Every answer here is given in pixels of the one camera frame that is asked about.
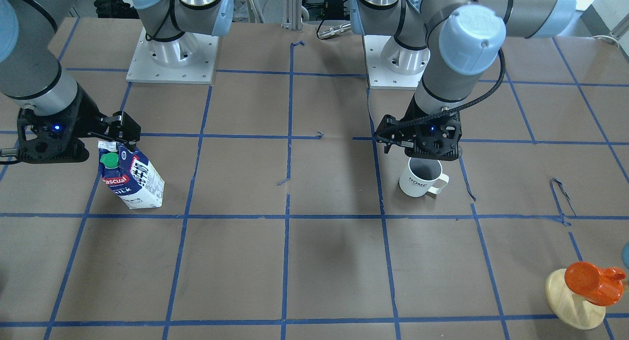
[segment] orange mug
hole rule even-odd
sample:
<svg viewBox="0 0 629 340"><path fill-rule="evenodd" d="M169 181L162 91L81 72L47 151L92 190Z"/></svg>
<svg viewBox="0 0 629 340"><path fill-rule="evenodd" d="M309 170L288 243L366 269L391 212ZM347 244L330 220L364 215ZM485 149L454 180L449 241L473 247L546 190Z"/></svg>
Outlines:
<svg viewBox="0 0 629 340"><path fill-rule="evenodd" d="M623 278L627 274L620 268L601 269L589 262L575 262L566 269L564 280L570 290L596 306L611 306L623 296Z"/></svg>

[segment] tabletop surface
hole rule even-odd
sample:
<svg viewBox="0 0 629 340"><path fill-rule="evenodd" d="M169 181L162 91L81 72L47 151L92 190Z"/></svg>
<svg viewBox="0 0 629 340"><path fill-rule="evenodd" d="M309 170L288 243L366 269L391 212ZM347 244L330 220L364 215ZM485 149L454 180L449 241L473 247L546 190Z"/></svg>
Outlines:
<svg viewBox="0 0 629 340"><path fill-rule="evenodd" d="M629 64L613 45L508 38L505 83L461 113L449 185L411 198L407 157L371 134L413 92L368 89L360 36L233 24L212 86L127 83L141 29L69 18L50 50L142 126L164 205L128 210L92 139L85 163L0 169L0 338L629 339L627 297L591 331L544 298L580 259L623 266ZM2 147L17 111L0 96Z"/></svg>

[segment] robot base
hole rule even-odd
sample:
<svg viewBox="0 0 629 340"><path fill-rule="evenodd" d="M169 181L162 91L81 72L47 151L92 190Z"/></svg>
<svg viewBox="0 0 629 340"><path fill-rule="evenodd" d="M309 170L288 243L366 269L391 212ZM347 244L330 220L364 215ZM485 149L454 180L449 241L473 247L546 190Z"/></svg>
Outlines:
<svg viewBox="0 0 629 340"><path fill-rule="evenodd" d="M218 37L195 34L200 49L195 54L196 61L184 67L164 67L153 60L153 47L144 39L142 29L133 60L126 74L128 82L138 83L183 83L211 85L218 51Z"/></svg>
<svg viewBox="0 0 629 340"><path fill-rule="evenodd" d="M428 58L424 60L418 74L398 74L384 63L382 51L391 37L388 35L365 35L365 58L369 74L369 87L374 89L408 89L415 90L426 68Z"/></svg>

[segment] wooden coaster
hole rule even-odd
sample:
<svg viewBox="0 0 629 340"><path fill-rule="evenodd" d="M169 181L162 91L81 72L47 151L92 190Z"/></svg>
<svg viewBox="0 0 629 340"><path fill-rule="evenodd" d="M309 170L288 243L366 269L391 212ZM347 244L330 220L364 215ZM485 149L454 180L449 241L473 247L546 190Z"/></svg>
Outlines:
<svg viewBox="0 0 629 340"><path fill-rule="evenodd" d="M552 311L577 329L598 327L605 318L606 307L595 306L582 296L570 291L564 281L566 269L553 271L546 279L546 301Z"/></svg>

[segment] milk carton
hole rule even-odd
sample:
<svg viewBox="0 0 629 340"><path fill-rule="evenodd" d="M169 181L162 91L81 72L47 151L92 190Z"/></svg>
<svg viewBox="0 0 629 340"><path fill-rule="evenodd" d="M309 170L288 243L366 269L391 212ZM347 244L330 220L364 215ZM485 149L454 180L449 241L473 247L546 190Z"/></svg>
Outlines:
<svg viewBox="0 0 629 340"><path fill-rule="evenodd" d="M140 150L118 142L98 142L98 172L131 209L162 206L164 180Z"/></svg>

